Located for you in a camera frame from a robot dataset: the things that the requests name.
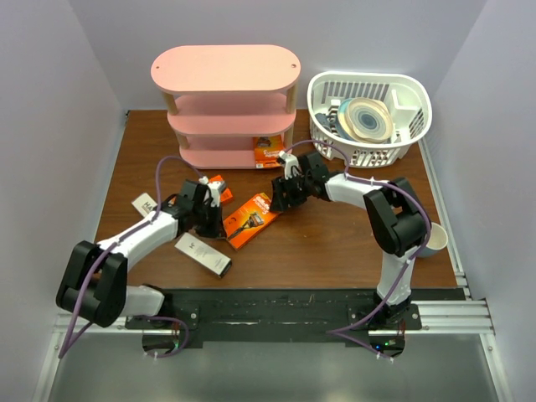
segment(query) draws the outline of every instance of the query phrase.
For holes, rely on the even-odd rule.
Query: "brown surface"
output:
[[[307,111],[298,111],[294,142],[309,137]],[[312,149],[303,145],[298,152]],[[177,138],[169,128],[165,111],[132,111],[117,158],[97,239],[120,233],[140,220],[131,201],[143,192],[156,199],[154,170],[165,155],[178,154]],[[342,161],[328,163],[343,168]],[[438,222],[430,185],[420,156],[413,146],[404,159],[380,169],[353,169],[354,174],[378,179],[406,176],[433,221]],[[207,171],[221,173],[233,192],[233,203],[224,217],[254,194],[271,195],[271,179],[281,170]],[[162,196],[176,193],[194,173],[180,162],[162,169]],[[240,251],[224,240],[207,240],[230,256],[233,266],[220,280],[173,248],[174,243],[152,252],[129,273],[129,284],[160,287],[376,287],[381,271],[381,251],[372,237],[367,214],[346,204],[334,205],[309,199],[299,209],[282,214]],[[446,250],[417,260],[415,287],[452,287],[456,280]]]

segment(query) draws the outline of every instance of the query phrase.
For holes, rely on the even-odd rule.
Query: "shelf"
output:
[[[156,58],[151,77],[173,95],[264,92],[290,88],[300,69],[295,54],[273,44],[179,46]]]
[[[247,137],[188,139],[190,147],[180,148],[181,157],[199,169],[255,169],[253,140]]]
[[[286,96],[269,94],[183,95],[178,114],[167,114],[173,130],[186,137],[271,137],[292,126],[296,111],[286,113]]]

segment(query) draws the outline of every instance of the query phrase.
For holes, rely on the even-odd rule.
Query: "laundry basket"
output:
[[[329,115],[347,98],[365,97],[382,101],[394,123],[393,136],[382,144],[368,144],[341,138],[315,117]],[[316,75],[307,88],[311,116],[311,138],[335,145],[350,157],[352,168],[380,168],[402,158],[411,144],[428,132],[432,120],[430,98],[422,84],[407,75],[342,73],[328,71]],[[315,144],[327,159],[343,156],[328,146]]]

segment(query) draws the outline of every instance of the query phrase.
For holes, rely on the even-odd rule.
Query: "orange box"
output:
[[[254,137],[253,148],[255,167],[257,169],[278,168],[281,166],[277,162],[279,152],[285,149],[281,136]]]
[[[221,177],[221,175],[218,175],[218,176],[214,176],[213,178],[210,178],[209,179],[209,182],[212,183],[212,182],[223,182],[224,181],[224,178]],[[219,202],[222,204],[222,205],[226,205],[228,203],[230,203],[232,200],[233,200],[233,194],[231,193],[231,190],[229,190],[229,188],[226,188],[224,193],[221,194],[221,197],[219,198]]]
[[[259,193],[225,219],[224,228],[227,233],[227,241],[236,250],[253,239],[277,218],[279,214],[270,212],[270,204],[270,197],[264,193]]]

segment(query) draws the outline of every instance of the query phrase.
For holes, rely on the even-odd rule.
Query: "cup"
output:
[[[443,250],[449,242],[446,230],[440,224],[432,222],[432,233],[425,248],[417,255],[419,258],[432,257],[438,251]]]

